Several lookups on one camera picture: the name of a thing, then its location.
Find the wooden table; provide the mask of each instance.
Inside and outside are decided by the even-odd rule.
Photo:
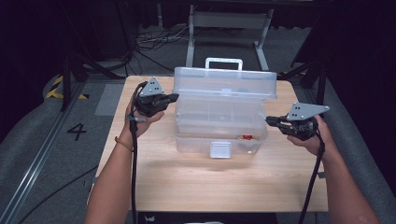
[[[151,77],[128,77],[122,91],[96,176],[102,171],[120,134],[125,108],[137,84]],[[157,77],[165,93],[172,77]],[[292,86],[278,81],[277,99],[266,100],[267,115],[286,115],[297,102]],[[278,128],[256,155],[228,160],[177,151],[175,104],[138,138],[136,208],[157,212],[301,212],[316,157],[296,147]],[[308,211],[328,211],[325,179],[317,178]]]

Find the white handle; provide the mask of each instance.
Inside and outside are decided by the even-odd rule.
[[[210,63],[238,63],[238,70],[242,70],[243,64],[240,59],[207,58],[205,61],[205,68],[209,68]]]

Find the plastic storage box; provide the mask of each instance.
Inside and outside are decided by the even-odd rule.
[[[218,61],[239,63],[238,70],[208,68]],[[255,154],[267,137],[263,100],[276,98],[276,73],[243,71],[231,59],[208,58],[205,67],[175,69],[177,150]]]

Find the box latch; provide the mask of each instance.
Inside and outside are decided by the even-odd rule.
[[[210,146],[210,158],[231,158],[231,142],[212,142]]]

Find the gray floor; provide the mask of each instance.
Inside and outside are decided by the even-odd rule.
[[[151,27],[142,32],[161,30]],[[271,29],[264,44],[264,52],[270,70],[289,71],[290,63],[297,50],[309,33],[309,29]],[[252,43],[259,36],[254,31],[202,31],[196,36],[195,67],[204,67],[205,58],[238,58],[244,61],[244,70],[260,70]],[[180,39],[168,43],[160,49],[142,51],[152,60],[168,67],[184,66],[187,54],[187,41]],[[169,76],[169,71],[147,58],[134,54],[127,66],[127,74],[145,76]],[[125,76],[125,68],[114,71]],[[316,87],[304,90],[299,78],[290,80],[300,102],[314,103]],[[48,92],[53,80],[49,80],[43,95]],[[24,200],[21,209],[11,223],[18,223],[35,205],[53,191],[78,175],[90,170],[99,162],[106,136],[109,131],[112,114],[117,105],[123,81],[109,80],[100,74],[91,74],[82,93],[89,94],[88,100],[76,100],[67,115],[59,135],[54,139],[51,152],[41,172]],[[0,146],[0,211],[6,209],[15,190],[21,183],[23,174],[42,147],[47,134],[59,116],[61,99],[46,99],[45,103],[22,119]],[[364,144],[359,131],[339,101],[331,83],[327,83],[325,105],[331,107],[326,120],[333,130],[336,144],[339,146],[346,163],[358,185],[377,212],[381,223],[396,223],[396,200],[386,181]],[[78,141],[74,133],[67,131],[83,124],[83,133]],[[92,178],[92,171],[42,203],[23,223],[82,223],[86,209]],[[297,223],[298,213],[276,214],[279,224]],[[315,214],[309,213],[305,223],[315,223]],[[329,223],[327,213],[318,214],[318,223]]]

